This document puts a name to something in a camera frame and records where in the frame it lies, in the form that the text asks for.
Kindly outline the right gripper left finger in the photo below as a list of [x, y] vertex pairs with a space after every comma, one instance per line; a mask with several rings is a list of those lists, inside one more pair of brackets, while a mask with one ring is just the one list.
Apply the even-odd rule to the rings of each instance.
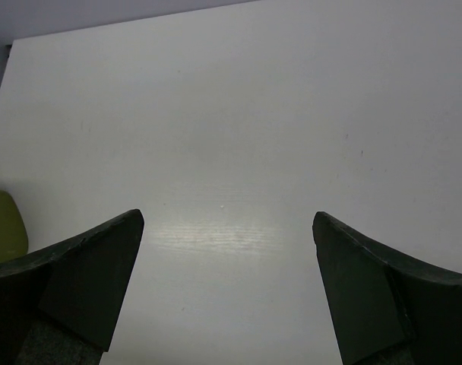
[[98, 364], [109, 350], [138, 255], [131, 209], [0, 263], [0, 364]]

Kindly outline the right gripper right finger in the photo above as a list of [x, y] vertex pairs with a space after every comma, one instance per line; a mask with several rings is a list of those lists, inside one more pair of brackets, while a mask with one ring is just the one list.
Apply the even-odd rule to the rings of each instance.
[[313, 220], [344, 364], [462, 364], [462, 274], [377, 242], [326, 212]]

